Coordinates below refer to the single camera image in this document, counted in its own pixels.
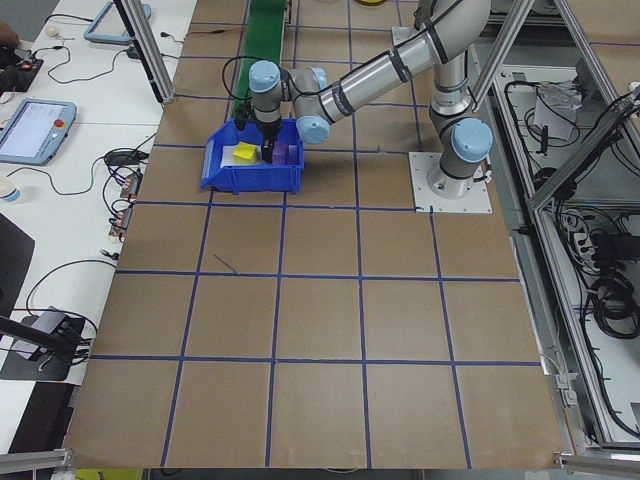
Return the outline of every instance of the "mounting plate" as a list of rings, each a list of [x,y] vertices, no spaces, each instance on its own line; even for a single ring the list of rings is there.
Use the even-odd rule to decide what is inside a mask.
[[[413,27],[391,27],[391,36],[393,37],[393,44],[398,45],[404,42],[416,31]]]
[[[491,202],[485,182],[473,184],[471,191],[459,200],[442,198],[431,191],[427,185],[427,172],[431,166],[440,161],[442,154],[438,152],[409,152],[411,166],[411,182],[416,212],[429,213],[491,213]],[[475,176],[483,172],[480,167]]]

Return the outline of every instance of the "robotic arm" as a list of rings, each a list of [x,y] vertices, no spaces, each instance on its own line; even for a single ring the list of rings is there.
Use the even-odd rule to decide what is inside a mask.
[[[491,0],[421,0],[412,37],[331,85],[319,68],[285,70],[272,62],[256,62],[249,86],[253,113],[264,136],[263,159],[271,159],[281,102],[293,103],[301,138],[319,144],[328,138],[332,124],[433,67],[436,93],[430,117],[444,153],[438,168],[429,173],[429,185],[446,198],[464,196],[493,142],[489,127],[467,115],[471,105],[467,48],[482,32],[490,7]]]

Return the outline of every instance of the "brown cardboard floor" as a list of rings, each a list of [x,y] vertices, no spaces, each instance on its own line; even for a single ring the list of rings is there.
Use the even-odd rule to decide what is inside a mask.
[[[336,78],[414,7],[294,2],[285,64]],[[245,17],[201,0],[191,30]],[[185,42],[65,442],[77,464],[551,467],[562,444],[495,192],[492,215],[413,212],[404,152],[439,148],[431,75],[309,148],[298,195],[200,191],[242,35]]]

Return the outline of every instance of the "purple block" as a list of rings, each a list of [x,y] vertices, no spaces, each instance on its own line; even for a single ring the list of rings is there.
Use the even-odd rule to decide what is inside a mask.
[[[276,142],[273,147],[273,157],[271,163],[273,165],[286,165],[289,156],[289,146],[286,143]]]

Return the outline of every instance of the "person's hand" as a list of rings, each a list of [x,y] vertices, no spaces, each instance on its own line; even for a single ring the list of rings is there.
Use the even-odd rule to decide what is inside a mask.
[[[0,21],[0,48],[9,48],[13,50],[18,48],[20,38],[13,29],[5,22]]]

